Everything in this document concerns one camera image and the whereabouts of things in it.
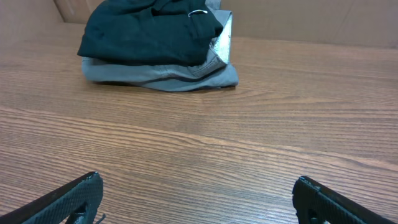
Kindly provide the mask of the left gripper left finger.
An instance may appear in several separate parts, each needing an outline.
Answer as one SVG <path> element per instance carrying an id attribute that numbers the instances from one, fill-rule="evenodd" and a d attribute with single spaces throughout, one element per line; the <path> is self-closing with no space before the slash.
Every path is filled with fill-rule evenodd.
<path id="1" fill-rule="evenodd" d="M 89 172 L 17 210 L 1 216 L 4 224 L 94 223 L 103 198 L 103 180 Z"/>

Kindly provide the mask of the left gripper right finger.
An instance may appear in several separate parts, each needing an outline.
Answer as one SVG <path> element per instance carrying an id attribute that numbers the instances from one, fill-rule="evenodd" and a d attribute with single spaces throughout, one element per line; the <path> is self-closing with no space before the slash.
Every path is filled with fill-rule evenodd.
<path id="1" fill-rule="evenodd" d="M 307 176 L 296 180 L 292 195 L 299 224 L 396 224 Z"/>

